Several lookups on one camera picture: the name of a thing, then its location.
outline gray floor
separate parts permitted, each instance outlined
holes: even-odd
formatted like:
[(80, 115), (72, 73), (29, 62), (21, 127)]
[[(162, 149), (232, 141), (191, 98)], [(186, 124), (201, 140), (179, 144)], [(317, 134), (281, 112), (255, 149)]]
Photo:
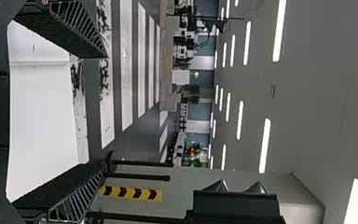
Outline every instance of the gray floor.
[[(139, 0), (146, 9), (146, 55), (148, 55), (148, 15), (159, 24), (159, 0)], [(90, 13), (95, 13), (95, 3), (85, 1)], [(114, 150), (114, 158), (132, 161), (159, 161), (159, 138), (165, 126), (159, 127), (159, 104), (146, 110), (146, 113), (138, 119), (138, 0), (132, 0), (132, 103), (133, 103), (133, 124), (125, 132), (122, 132), (121, 123), (121, 73), (120, 73), (120, 15), (119, 1), (112, 1), (112, 30), (113, 30), (113, 67), (114, 67), (114, 103), (115, 103), (115, 133), (116, 138), (105, 149), (101, 150), (101, 116), (99, 111), (99, 85), (100, 80), (91, 74), (98, 69), (97, 60), (85, 61), (86, 76), (86, 101), (89, 128), (89, 158), (91, 162), (104, 160), (106, 153)], [(146, 62), (146, 82), (148, 83), (148, 62)], [(146, 105), (148, 99), (148, 86), (146, 85)]]

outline ceiling light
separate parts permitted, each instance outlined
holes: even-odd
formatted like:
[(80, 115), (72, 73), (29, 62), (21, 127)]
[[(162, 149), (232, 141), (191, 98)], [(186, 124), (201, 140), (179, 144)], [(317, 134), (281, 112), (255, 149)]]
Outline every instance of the ceiling light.
[(248, 65), (249, 60), (249, 45), (251, 42), (251, 31), (252, 31), (252, 22), (248, 21), (246, 23), (246, 37), (245, 37), (245, 53), (243, 56), (243, 65)]
[(238, 125), (237, 125), (237, 139), (238, 140), (241, 140), (242, 116), (243, 116), (243, 101), (240, 102), (240, 112), (238, 114)]
[(226, 122), (229, 121), (230, 104), (231, 104), (231, 92), (229, 92), (228, 95), (227, 95)]
[(217, 105), (219, 102), (219, 85), (216, 85), (216, 91), (215, 91), (215, 97), (214, 97), (214, 103)]
[(225, 170), (225, 167), (226, 167), (226, 150), (227, 150), (227, 147), (226, 147), (226, 144), (223, 145), (223, 155), (222, 155), (222, 171)]
[(272, 55), (272, 61), (275, 63), (277, 63), (281, 58), (282, 36), (283, 36), (285, 13), (286, 13), (286, 0), (280, 0), (279, 7), (278, 7), (277, 28), (275, 31), (274, 52)]
[(219, 110), (220, 112), (223, 110), (223, 88), (220, 89), (220, 105), (219, 105)]
[(226, 56), (227, 56), (227, 42), (223, 46), (223, 67), (226, 67)]
[(231, 55), (229, 65), (234, 66), (234, 56), (235, 56), (235, 35), (231, 37)]
[(261, 145), (260, 166), (258, 168), (258, 173), (260, 174), (264, 174), (266, 172), (267, 155), (269, 153), (270, 131), (271, 131), (271, 120), (266, 119), (266, 122), (264, 123), (263, 143)]

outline yellow and black warning stripe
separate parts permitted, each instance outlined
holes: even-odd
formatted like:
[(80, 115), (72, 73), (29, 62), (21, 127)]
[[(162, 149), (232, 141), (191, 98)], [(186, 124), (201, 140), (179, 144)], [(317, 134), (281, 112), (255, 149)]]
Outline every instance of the yellow and black warning stripe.
[(160, 189), (103, 186), (100, 188), (99, 193), (103, 197), (162, 202), (162, 190)]

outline industrial machine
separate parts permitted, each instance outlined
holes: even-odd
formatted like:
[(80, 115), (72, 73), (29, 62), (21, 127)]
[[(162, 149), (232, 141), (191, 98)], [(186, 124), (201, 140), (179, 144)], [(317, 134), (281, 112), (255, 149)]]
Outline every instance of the industrial machine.
[[(197, 52), (208, 45), (214, 26), (217, 32), (223, 33), (228, 20), (244, 20), (201, 16), (193, 0), (175, 1), (174, 13), (168, 16), (179, 17), (179, 30), (173, 37), (173, 67), (181, 70), (188, 69)], [(202, 33), (208, 38), (200, 43), (198, 36)]]

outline black metal structure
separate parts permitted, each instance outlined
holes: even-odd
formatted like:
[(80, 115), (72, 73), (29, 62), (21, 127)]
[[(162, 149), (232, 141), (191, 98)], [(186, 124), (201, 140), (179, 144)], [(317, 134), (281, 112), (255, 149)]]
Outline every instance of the black metal structure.
[[(61, 12), (63, 10), (57, 10), (58, 7), (55, 7), (57, 3), (60, 1), (54, 0), (34, 0), (39, 1), (46, 10), (41, 10), (40, 12), (36, 12), (35, 14), (30, 14), (31, 17), (26, 17), (26, 10), (24, 8), (32, 4), (32, 1), (27, 2), (26, 0), (0, 0), (0, 224), (1, 223), (10, 223), (10, 224), (24, 224), (24, 219), (18, 213), (18, 211), (14, 208), (14, 206), (8, 201), (6, 196), (6, 186), (7, 186), (7, 166), (8, 166), (8, 155), (10, 150), (9, 145), (9, 106), (10, 106), (10, 71), (9, 71), (9, 63), (8, 63), (8, 52), (7, 52), (7, 26), (8, 24), (16, 17), (17, 21), (21, 23), (32, 23), (37, 21), (27, 21), (33, 18), (33, 20), (43, 19), (43, 23), (39, 25), (43, 25), (43, 27), (39, 27), (41, 30), (39, 32), (40, 35), (43, 35), (46, 39), (50, 39), (61, 47), (67, 49), (68, 51), (82, 56), (83, 58), (95, 58), (95, 57), (104, 57), (105, 51), (102, 45), (99, 44), (98, 36), (93, 32), (91, 35), (88, 33), (82, 32), (83, 30), (78, 30), (81, 28), (82, 21), (87, 21), (88, 13), (87, 10), (82, 10), (82, 5), (79, 4), (77, 0), (63, 0), (62, 4), (75, 4), (77, 3), (77, 9), (80, 10), (70, 10), (69, 6), (67, 11), (69, 13), (73, 12), (76, 14), (69, 19), (70, 21), (62, 20)], [(53, 36), (59, 35), (58, 32), (61, 32), (62, 36), (66, 39), (60, 40), (58, 38), (54, 38)], [(68, 43), (76, 43), (76, 48), (71, 47)], [(75, 189), (74, 194), (79, 193), (79, 190), (83, 192), (82, 187), (79, 189)], [(66, 202), (66, 197), (62, 198), (62, 203)], [(25, 211), (22, 207), (24, 213), (29, 212), (29, 215), (37, 213), (35, 211)]]
[(88, 9), (78, 0), (28, 0), (15, 21), (79, 58), (106, 58), (103, 39)]

